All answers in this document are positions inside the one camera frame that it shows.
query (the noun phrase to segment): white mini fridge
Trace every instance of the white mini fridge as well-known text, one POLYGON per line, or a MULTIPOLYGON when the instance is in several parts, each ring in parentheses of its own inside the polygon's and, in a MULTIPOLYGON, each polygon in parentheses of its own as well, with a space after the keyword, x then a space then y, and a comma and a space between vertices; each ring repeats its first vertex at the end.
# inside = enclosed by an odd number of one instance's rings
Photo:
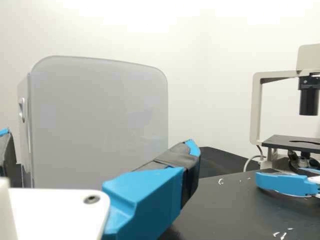
POLYGON ((18 85, 23 187, 101 189, 168 148, 157 68, 49 56, 18 85))

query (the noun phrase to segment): screw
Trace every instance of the screw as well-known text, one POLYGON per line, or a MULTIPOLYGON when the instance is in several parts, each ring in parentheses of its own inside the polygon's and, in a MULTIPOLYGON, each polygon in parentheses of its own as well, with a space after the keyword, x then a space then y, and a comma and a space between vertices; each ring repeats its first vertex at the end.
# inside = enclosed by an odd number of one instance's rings
POLYGON ((97 195, 90 195, 90 196, 87 196, 83 202, 85 204, 95 204, 96 202, 98 202, 100 200, 100 197, 97 196, 97 195))

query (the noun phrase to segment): cable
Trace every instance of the cable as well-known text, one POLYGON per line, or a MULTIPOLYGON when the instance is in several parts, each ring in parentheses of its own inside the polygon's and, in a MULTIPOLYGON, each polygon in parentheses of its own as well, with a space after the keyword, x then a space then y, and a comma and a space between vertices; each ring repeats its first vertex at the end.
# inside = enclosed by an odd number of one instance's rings
POLYGON ((260 158, 260 157, 261 157, 261 155, 255 155, 255 156, 249 158, 249 159, 245 162, 245 164, 244 164, 243 171, 244 171, 244 172, 247 171, 247 166, 248 166, 248 164, 250 163, 250 161, 252 161, 252 160, 255 159, 255 158, 260 158))
POLYGON ((256 147, 259 149, 260 152, 260 161, 263 161, 265 158, 264 153, 262 152, 262 149, 259 145, 256 145, 256 147))
POLYGON ((250 163, 250 161, 252 161, 252 160, 255 159, 255 158, 259 158, 259 157, 260 157, 260 161, 257 161, 257 162, 261 163, 261 162, 264 160, 264 158, 265 158, 264 153, 262 152, 261 147, 260 147, 259 145, 256 145, 256 147, 259 149, 260 155, 255 155, 255 156, 249 158, 249 159, 245 162, 244 167, 243 167, 243 171, 244 171, 244 172, 247 171, 247 166, 248 166, 248 164, 250 163))

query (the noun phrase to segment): white wall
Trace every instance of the white wall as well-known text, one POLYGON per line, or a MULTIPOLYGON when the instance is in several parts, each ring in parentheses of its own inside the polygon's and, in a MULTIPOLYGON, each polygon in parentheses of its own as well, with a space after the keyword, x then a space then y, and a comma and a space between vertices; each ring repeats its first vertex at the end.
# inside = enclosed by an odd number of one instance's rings
MULTIPOLYGON (((200 146, 255 154, 249 142, 252 76, 294 70, 298 47, 320 43, 320 4, 194 2, 0 1, 0 128, 13 131, 18 158, 17 84, 49 55, 155 66, 168 79, 170 145, 194 138, 200 146)), ((263 138, 320 137, 319 117, 298 116, 297 87, 296 80, 266 86, 263 138)))

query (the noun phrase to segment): blue plastic part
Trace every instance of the blue plastic part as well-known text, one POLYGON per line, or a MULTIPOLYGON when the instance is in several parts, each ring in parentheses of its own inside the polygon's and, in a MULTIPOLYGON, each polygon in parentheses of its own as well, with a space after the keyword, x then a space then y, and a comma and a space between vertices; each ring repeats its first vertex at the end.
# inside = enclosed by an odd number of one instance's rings
POLYGON ((0 130, 0 137, 9 133, 9 128, 3 128, 0 130))
POLYGON ((181 210, 183 167, 124 173, 102 185, 111 200, 103 240, 155 240, 181 210))
POLYGON ((320 175, 320 170, 317 169, 313 169, 313 168, 304 168, 304 167, 300 167, 300 169, 314 173, 314 174, 319 174, 320 175))
POLYGON ((285 175, 255 173, 255 183, 259 188, 274 190, 281 194, 305 197, 318 194, 318 185, 308 181, 305 175, 285 175))
POLYGON ((190 152, 189 152, 190 155, 193 155, 196 157, 200 156, 200 153, 201 153, 200 149, 192 139, 185 141, 184 144, 186 144, 190 148, 190 152))

